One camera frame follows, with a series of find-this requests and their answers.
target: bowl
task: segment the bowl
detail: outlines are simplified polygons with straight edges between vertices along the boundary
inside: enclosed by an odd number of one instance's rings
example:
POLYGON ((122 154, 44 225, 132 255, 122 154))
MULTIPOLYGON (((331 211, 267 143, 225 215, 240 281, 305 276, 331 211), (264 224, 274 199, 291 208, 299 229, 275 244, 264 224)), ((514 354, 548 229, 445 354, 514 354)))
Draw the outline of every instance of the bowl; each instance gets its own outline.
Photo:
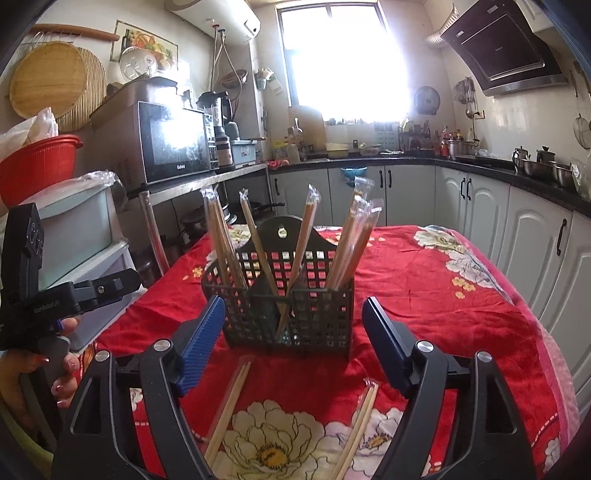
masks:
POLYGON ((539 163, 532 160, 522 160, 525 174, 533 179, 553 180, 554 167, 547 163, 539 163))
POLYGON ((570 169, 570 166, 563 166, 563 165, 554 165, 554 180, 558 185, 562 188, 569 190, 571 192, 576 192, 577 187, 574 184, 573 172, 570 169))

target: window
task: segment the window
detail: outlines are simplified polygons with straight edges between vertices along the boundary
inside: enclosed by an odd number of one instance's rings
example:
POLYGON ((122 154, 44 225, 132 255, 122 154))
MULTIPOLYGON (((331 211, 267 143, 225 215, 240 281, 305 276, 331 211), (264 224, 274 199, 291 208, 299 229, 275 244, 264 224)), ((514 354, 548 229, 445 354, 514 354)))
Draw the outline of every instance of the window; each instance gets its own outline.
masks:
POLYGON ((406 68, 378 4, 323 4, 280 9, 292 105, 325 120, 402 120, 408 111, 406 68))

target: painted fingernail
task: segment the painted fingernail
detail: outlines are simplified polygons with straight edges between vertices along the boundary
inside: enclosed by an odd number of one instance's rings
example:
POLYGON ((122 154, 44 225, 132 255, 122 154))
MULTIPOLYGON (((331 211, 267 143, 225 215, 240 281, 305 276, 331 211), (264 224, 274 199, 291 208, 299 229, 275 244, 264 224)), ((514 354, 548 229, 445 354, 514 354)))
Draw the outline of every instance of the painted fingernail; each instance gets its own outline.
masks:
POLYGON ((79 365, 76 361, 74 361, 73 359, 69 359, 67 361, 68 364, 68 371, 72 374, 74 372, 76 372, 79 368, 79 365))

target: white cabinet door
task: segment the white cabinet door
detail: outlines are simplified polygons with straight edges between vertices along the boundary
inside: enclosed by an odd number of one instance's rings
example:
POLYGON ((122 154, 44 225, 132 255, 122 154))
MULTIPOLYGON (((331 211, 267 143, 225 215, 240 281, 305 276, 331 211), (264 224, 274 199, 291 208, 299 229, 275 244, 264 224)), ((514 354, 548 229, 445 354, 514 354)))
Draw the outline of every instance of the white cabinet door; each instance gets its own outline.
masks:
POLYGON ((505 233, 509 185, 470 174, 466 183, 466 200, 464 236, 496 265, 505 233))
POLYGON ((552 20, 532 0, 515 0, 533 33, 554 27, 552 20))
MULTIPOLYGON (((374 188, 368 199, 381 198, 386 202, 386 190, 384 182, 384 167, 367 167, 363 176, 374 181, 374 188)), ((340 168, 329 169, 330 204, 332 206, 333 225, 343 226, 353 195, 353 187, 348 185, 348 180, 340 168)), ((386 225, 386 213, 382 212, 378 226, 386 225)))
POLYGON ((572 218, 573 212, 536 195, 514 187, 509 191, 498 265, 538 318, 558 276, 572 218))
POLYGON ((436 167, 435 224, 464 233, 466 182, 468 175, 451 168, 436 167))
POLYGON ((432 225, 435 167, 394 165, 385 170, 387 225, 432 225))
POLYGON ((314 225, 332 225, 328 170, 286 171, 271 175, 271 190, 276 202, 285 207, 276 210, 278 215, 295 215, 301 218, 308 197, 308 185, 314 186, 322 196, 316 210, 314 225))
POLYGON ((569 242, 540 321, 560 347, 580 411, 591 403, 591 220, 573 214, 569 242))

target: microwave oven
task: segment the microwave oven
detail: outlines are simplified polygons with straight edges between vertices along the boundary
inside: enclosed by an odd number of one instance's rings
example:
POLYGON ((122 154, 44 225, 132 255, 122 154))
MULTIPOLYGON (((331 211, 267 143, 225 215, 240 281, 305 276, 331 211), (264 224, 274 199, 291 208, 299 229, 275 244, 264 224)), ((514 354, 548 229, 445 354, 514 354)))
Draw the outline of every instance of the microwave oven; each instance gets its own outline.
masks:
POLYGON ((91 145, 92 167, 114 171, 129 197, 218 168, 213 118, 196 110, 137 102, 102 124, 91 145))

